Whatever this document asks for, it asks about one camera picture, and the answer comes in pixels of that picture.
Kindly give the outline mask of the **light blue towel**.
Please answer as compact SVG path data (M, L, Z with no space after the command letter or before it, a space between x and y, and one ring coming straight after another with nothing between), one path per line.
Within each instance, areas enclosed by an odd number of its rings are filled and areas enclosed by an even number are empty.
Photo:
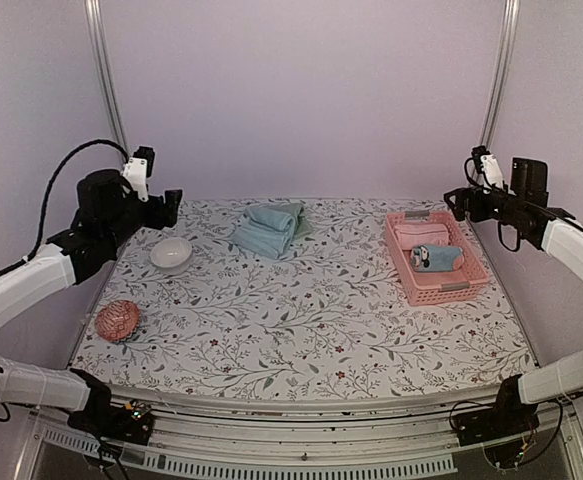
M254 205L245 209L244 218L230 236L232 244L258 255L277 260L293 241L293 203Z

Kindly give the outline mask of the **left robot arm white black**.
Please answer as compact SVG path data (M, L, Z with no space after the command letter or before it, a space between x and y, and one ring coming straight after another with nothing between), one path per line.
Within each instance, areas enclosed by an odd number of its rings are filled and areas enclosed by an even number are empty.
M145 190L145 184L132 183L114 169L80 180L70 227L0 274L0 329L47 297L94 276L116 260L121 246L138 230L173 227L182 191L153 196ZM63 409L70 426L109 434L120 423L111 397L105 383L82 370L52 370L0 357L0 404Z

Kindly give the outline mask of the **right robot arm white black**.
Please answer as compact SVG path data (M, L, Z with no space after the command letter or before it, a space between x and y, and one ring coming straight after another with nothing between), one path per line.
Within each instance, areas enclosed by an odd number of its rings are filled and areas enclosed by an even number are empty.
M468 177L466 187L443 196L455 219L493 220L498 227L511 227L517 244L528 242L583 282L583 226L566 210L548 206L547 164L515 157L506 183L497 160L487 151L465 163L474 165L477 177ZM579 392L583 392L583 350L504 380L489 412L488 427L495 435L508 436L525 422L527 410Z

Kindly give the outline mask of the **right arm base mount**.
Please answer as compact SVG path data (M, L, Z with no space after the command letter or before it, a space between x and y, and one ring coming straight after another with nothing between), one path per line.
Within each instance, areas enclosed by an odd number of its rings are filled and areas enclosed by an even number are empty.
M518 397L499 396L493 404L474 401L456 403L449 425L461 446L475 445L523 433L539 426L538 404L525 404Z

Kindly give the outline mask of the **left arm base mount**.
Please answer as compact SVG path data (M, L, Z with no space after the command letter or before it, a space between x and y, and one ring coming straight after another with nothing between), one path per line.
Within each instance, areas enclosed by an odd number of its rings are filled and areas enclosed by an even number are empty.
M96 439L113 439L147 446L155 417L149 404L131 400L122 406L89 401L81 411L71 412L67 425Z

